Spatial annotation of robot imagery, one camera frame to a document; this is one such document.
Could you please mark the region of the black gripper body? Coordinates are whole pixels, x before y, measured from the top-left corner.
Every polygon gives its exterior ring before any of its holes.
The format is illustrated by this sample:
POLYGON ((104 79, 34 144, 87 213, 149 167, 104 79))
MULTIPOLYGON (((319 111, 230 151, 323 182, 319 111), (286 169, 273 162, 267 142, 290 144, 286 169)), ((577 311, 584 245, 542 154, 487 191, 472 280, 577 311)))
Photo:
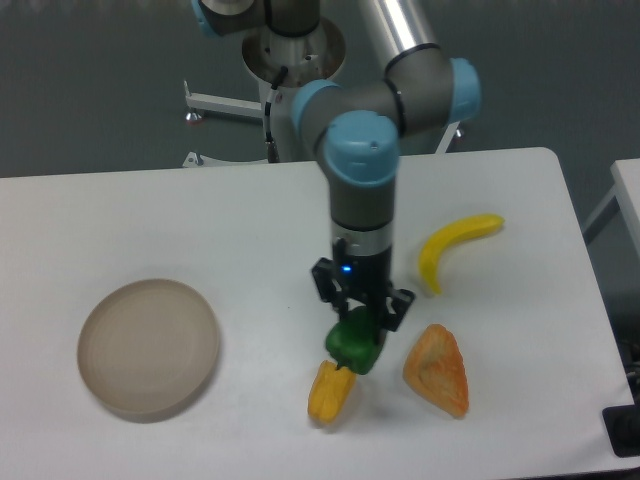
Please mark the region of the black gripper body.
POLYGON ((374 255, 353 255, 348 247, 344 238, 338 238, 332 245, 332 270, 342 291, 375 314, 383 314, 391 289, 392 248, 374 255))

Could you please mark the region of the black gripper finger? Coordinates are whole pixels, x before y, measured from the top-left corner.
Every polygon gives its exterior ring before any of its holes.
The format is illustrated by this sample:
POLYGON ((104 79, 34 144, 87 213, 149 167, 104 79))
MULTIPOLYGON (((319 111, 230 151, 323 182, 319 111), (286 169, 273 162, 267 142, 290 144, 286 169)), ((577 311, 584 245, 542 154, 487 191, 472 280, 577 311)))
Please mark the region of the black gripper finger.
POLYGON ((415 300, 415 293, 407 289, 382 286, 375 290, 376 346, 383 348, 388 332, 396 332, 415 300))
POLYGON ((332 306, 339 320, 345 320, 349 313, 350 267, 321 257, 312 267, 311 274, 320 300, 332 306))

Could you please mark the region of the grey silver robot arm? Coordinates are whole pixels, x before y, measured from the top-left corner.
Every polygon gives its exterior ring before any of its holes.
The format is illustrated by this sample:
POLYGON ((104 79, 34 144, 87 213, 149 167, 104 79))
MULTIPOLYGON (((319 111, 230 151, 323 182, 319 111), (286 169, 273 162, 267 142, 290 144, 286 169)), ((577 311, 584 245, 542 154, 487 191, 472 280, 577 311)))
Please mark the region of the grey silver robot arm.
POLYGON ((202 31, 244 34, 246 67, 268 86, 262 104, 270 151, 310 154, 329 187, 330 258, 312 275, 338 321, 328 347, 348 338, 379 347, 396 330, 414 294, 391 281, 399 141, 475 116, 475 68, 450 59, 415 1, 359 5, 383 77, 356 88, 333 78, 346 53, 341 32, 317 1, 196 1, 202 31))

